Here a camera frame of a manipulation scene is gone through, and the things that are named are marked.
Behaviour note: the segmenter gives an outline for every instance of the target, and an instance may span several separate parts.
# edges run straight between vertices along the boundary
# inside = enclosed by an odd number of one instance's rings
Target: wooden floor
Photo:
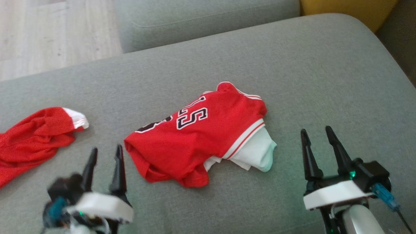
[[[119,54],[113,0],[0,0],[0,81]]]

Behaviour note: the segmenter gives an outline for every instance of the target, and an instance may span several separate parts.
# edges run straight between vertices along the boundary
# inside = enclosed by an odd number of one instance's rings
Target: blue connector
[[[58,197],[49,209],[48,217],[53,222],[57,222],[62,219],[63,208],[67,206],[67,202],[62,198]]]
[[[400,208],[400,204],[394,199],[394,196],[380,183],[373,187],[373,193],[386,203],[391,211],[396,212]]]

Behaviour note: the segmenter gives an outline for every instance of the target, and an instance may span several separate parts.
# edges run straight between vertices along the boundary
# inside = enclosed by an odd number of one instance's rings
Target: jersey number
[[[157,125],[159,125],[159,124],[161,124],[161,123],[163,123],[163,122],[168,122],[168,121],[171,121],[171,120],[172,120],[172,116],[169,116],[169,117],[165,118],[165,119],[164,119],[164,120],[162,120],[162,121],[159,121],[159,122],[154,122],[154,123],[148,124],[148,125],[146,125],[146,126],[144,126],[144,127],[141,127],[141,128],[139,128],[136,132],[138,132],[138,133],[144,133],[144,132],[150,131],[150,130],[152,130],[153,128],[155,128]]]
[[[181,110],[181,116],[178,116],[176,120],[176,128],[178,130],[195,123],[197,120],[208,118],[208,109],[205,107],[192,112],[190,115],[186,115],[187,112],[188,110]]]
[[[188,108],[197,104],[198,102],[203,102],[205,100],[206,100],[205,96],[201,96],[197,100],[193,101],[191,104],[189,104],[186,107],[184,107],[183,109],[179,110],[178,118],[176,119],[176,128],[178,130],[183,129],[186,126],[195,123],[196,121],[208,118],[208,109],[207,108],[198,109],[198,110],[192,112],[190,115],[187,115],[187,113],[188,113],[187,109]],[[154,123],[148,124],[144,127],[141,127],[135,132],[144,133],[144,132],[147,132],[147,131],[150,131],[150,130],[154,129],[157,125],[159,125],[163,122],[168,122],[168,121],[171,121],[171,120],[172,120],[172,116],[169,116],[169,117],[165,118],[162,121],[154,122]]]

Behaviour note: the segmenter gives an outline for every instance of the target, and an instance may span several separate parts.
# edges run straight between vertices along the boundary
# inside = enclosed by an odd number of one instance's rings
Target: green led light
[[[355,171],[349,173],[349,179],[353,179],[355,177]]]

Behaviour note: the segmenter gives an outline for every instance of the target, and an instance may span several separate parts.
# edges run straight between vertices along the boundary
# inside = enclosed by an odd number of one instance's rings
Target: gray fabric upholstery
[[[272,169],[214,165],[210,184],[185,189],[147,183],[125,153],[134,223],[121,234],[320,234],[320,213],[306,211],[300,130],[306,128],[319,166],[336,174],[325,125],[351,157],[378,160],[391,172],[403,214],[416,219],[416,90],[358,20],[339,14],[299,17],[158,47],[0,83],[0,131],[50,106],[84,113],[90,128],[58,154],[0,190],[2,234],[35,233],[56,176],[82,169],[99,149],[93,190],[107,191],[116,143],[161,120],[220,81],[260,95],[276,141]],[[398,233],[399,218],[380,201],[371,210]]]
[[[124,53],[299,16],[298,0],[116,0]]]

